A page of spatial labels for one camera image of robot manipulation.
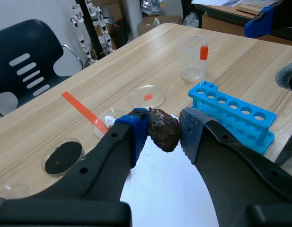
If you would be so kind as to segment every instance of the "table surface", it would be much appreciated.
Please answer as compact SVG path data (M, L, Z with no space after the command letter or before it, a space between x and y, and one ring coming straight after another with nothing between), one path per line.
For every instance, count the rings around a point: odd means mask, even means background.
M65 91L99 116L110 108L130 112L135 88L159 85L166 92L160 108L179 116L192 105L188 91L197 82L180 78L176 41L195 34L209 40L206 80L277 114L270 129L275 142L265 155L274 161L292 135L292 92L274 81L292 62L292 46L163 24L0 119L0 188L25 182L36 193L58 181L43 172L41 161L65 138L78 139L86 153L96 146L92 124L61 96Z
M245 17L249 17L249 18L253 18L255 15L253 14L250 14L250 13L246 13L246 12L242 12L242 11L238 11L238 7L239 7L240 4L234 6L234 7L226 7L226 6L209 6L209 5L206 5L210 8L213 8L213 9L219 9L219 10L222 10L222 11L225 11L225 12L228 12L228 13L233 13L233 14L237 14L237 15L240 15L240 16L245 16Z

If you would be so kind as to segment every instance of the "white tissue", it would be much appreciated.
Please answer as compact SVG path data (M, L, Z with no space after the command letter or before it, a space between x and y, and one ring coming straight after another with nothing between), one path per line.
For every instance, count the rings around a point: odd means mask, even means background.
M105 126L110 129L114 125L115 120L113 116L105 116Z

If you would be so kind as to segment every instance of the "chair backrest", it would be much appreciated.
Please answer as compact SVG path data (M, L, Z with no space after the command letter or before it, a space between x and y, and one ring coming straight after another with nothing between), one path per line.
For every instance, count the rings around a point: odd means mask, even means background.
M0 30L0 93L12 92L19 103L23 96L33 99L56 76L53 65L62 55L59 40L40 20Z

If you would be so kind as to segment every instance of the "orange strip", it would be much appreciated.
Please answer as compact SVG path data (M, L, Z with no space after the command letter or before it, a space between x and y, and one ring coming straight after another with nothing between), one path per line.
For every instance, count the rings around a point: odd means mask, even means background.
M153 99L152 94L147 94L147 95L144 96L144 100L145 100L145 101L148 101L148 100L150 100L150 99Z
M108 132L105 124L96 117L89 109L87 109L82 103L80 103L75 97L73 97L69 92L62 93L62 96L74 106L84 117L86 117L92 124L94 124L103 134Z

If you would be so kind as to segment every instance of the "blue object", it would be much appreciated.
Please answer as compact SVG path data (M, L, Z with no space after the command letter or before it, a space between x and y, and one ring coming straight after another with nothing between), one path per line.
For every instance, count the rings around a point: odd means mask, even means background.
M124 115L119 119L116 119L115 123L126 123L132 126L133 129L133 159L132 168L135 167L136 162L140 156L140 153L145 145L146 139L148 137L147 125L149 112L145 108L134 108L133 111L145 111L146 117L142 119L139 116Z
M208 81L204 88L196 85L189 96L193 98L193 108L215 118L244 146L263 155L274 141L269 127L276 114L222 93Z
M69 78L60 77L53 70L63 55L63 47L69 49L61 46L51 28L40 20L27 20L0 30L0 93L13 93L20 107L33 99L38 89L54 87ZM22 55L24 61L12 62ZM32 69L21 74L20 69L29 64ZM37 79L42 81L30 87Z
M264 7L257 16L245 25L244 35L248 38L257 38L272 32L273 7Z

